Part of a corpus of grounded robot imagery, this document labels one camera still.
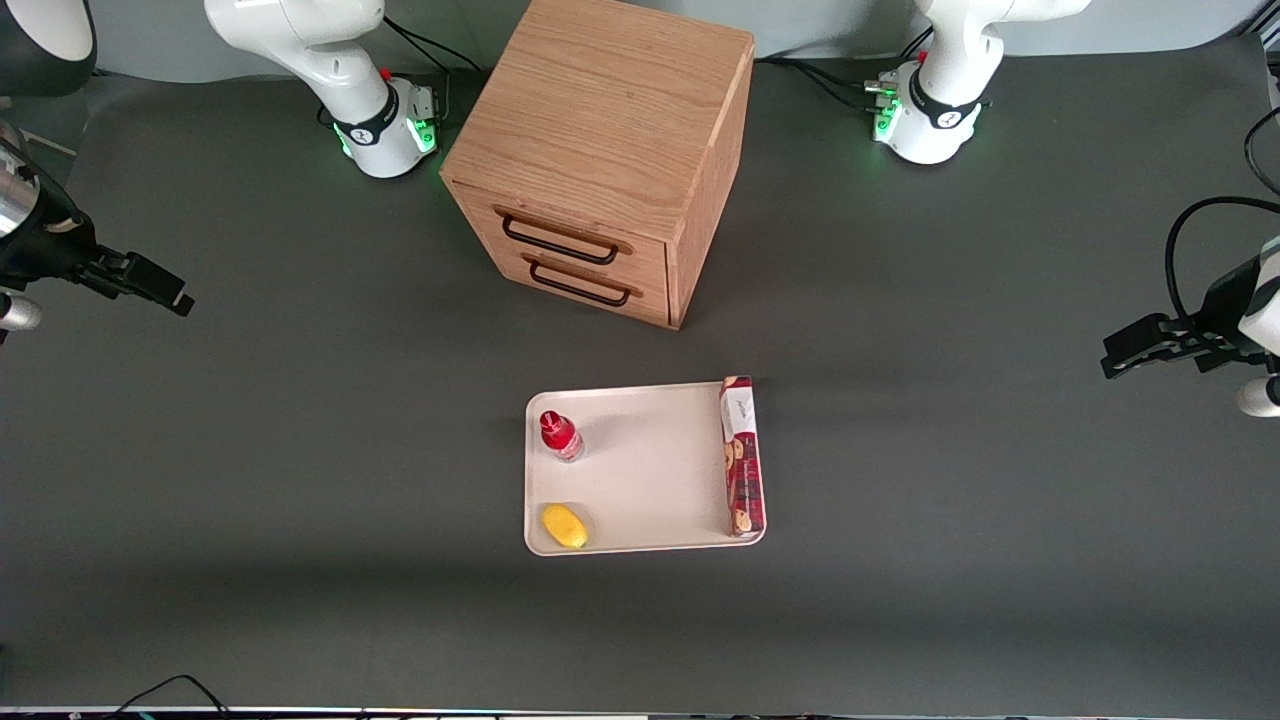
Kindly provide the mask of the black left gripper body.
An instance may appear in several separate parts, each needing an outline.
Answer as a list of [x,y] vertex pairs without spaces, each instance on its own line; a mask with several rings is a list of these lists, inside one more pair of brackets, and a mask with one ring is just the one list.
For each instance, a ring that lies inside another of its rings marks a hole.
[[1211,334],[1216,346],[1226,355],[1215,351],[1199,355],[1196,359],[1199,373],[1213,372],[1229,363],[1252,366],[1266,364],[1267,351],[1247,338],[1238,328],[1252,300],[1258,275],[1260,260],[1252,258],[1216,279],[1206,290],[1201,310],[1196,314],[1196,327]]

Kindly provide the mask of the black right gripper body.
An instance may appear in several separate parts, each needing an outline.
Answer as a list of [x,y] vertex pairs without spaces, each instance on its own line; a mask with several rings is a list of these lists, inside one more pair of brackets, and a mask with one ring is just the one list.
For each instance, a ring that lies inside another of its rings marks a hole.
[[101,259],[93,223],[63,201],[41,195],[31,214],[3,236],[1,283],[26,287],[41,279],[81,281],[81,269]]

